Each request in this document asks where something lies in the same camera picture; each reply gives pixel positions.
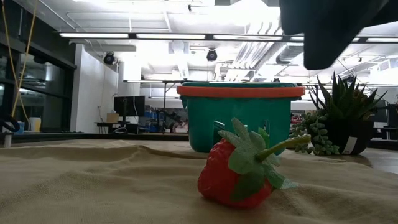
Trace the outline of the red toy strawberry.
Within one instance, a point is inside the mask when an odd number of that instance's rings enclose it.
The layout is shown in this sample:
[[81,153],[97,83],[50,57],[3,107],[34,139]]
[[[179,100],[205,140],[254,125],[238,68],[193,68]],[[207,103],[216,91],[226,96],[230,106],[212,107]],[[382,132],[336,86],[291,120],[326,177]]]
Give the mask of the red toy strawberry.
[[304,134],[270,147],[265,130],[248,131],[237,118],[231,122],[233,132],[218,131],[221,140],[211,148],[198,178],[199,193],[229,207],[254,208],[274,190],[295,187],[275,170],[280,165],[276,152],[309,143],[311,135]]

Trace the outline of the white plastic post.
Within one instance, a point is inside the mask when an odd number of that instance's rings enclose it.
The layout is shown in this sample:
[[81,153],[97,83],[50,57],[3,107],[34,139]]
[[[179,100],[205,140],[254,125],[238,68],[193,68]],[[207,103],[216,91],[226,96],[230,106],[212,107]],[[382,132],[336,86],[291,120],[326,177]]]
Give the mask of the white plastic post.
[[5,133],[2,133],[2,135],[4,136],[4,148],[10,148],[11,144],[12,144],[12,137],[13,137],[14,133],[5,132]]

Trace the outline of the potted artificial succulent plant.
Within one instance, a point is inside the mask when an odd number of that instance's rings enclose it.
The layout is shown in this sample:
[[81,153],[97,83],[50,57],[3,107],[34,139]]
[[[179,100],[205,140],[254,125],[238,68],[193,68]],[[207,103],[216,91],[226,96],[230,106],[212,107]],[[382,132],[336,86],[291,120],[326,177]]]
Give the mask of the potted artificial succulent plant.
[[324,100],[310,90],[310,98],[316,110],[304,113],[303,120],[292,126],[290,138],[311,135],[309,143],[299,143],[293,148],[296,152],[306,152],[317,156],[358,155],[368,146],[374,134],[374,122],[370,116],[382,97],[377,91],[370,95],[365,88],[333,75],[331,91],[318,84]]

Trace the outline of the long LED light bar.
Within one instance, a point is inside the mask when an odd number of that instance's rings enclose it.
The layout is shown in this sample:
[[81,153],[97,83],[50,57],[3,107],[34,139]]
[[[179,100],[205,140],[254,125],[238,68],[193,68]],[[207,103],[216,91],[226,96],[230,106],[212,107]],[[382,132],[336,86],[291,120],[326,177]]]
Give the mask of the long LED light bar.
[[294,42],[303,43],[302,35],[249,35],[249,34],[177,34],[177,33],[100,33],[100,32],[59,32],[67,39],[95,40],[199,40],[231,42]]

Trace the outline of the black computer monitor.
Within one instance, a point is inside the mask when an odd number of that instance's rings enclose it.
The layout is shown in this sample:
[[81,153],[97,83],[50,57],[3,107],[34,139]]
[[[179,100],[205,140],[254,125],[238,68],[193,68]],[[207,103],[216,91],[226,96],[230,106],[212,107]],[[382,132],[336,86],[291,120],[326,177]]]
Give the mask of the black computer monitor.
[[144,116],[145,96],[114,97],[113,110],[120,116]]

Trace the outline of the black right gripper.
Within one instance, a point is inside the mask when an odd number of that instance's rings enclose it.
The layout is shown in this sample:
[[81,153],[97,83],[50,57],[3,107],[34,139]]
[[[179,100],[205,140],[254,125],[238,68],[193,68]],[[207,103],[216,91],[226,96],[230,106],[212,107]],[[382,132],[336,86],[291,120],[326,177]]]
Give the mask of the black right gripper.
[[[279,0],[279,7],[284,33],[304,34],[307,70],[332,66],[361,29],[398,21],[398,0]],[[339,32],[316,30],[323,27]]]

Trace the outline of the teal basket orange rim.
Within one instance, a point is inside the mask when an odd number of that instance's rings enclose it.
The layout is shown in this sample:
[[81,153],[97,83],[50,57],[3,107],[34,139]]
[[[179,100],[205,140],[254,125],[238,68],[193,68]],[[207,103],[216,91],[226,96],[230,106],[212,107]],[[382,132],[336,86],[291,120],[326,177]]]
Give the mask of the teal basket orange rim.
[[220,140],[219,130],[233,131],[237,118],[248,131],[263,128],[270,146],[289,136],[291,102],[305,94],[294,83],[185,82],[177,87],[188,115],[189,143],[209,152]]

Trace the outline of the tan cloth mat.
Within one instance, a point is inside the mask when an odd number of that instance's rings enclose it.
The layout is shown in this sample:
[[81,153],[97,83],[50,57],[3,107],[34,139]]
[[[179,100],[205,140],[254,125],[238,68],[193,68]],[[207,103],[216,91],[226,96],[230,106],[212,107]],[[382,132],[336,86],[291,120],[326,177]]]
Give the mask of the tan cloth mat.
[[397,174],[286,151],[297,186],[237,210],[198,193],[205,162],[184,142],[0,149],[0,224],[398,224]]

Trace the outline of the white bucket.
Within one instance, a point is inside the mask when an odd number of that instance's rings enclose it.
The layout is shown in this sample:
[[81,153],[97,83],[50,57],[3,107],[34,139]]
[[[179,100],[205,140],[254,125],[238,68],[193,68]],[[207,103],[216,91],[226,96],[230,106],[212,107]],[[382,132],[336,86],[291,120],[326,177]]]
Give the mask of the white bucket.
[[41,118],[40,117],[30,117],[29,118],[29,131],[39,132],[41,127]]

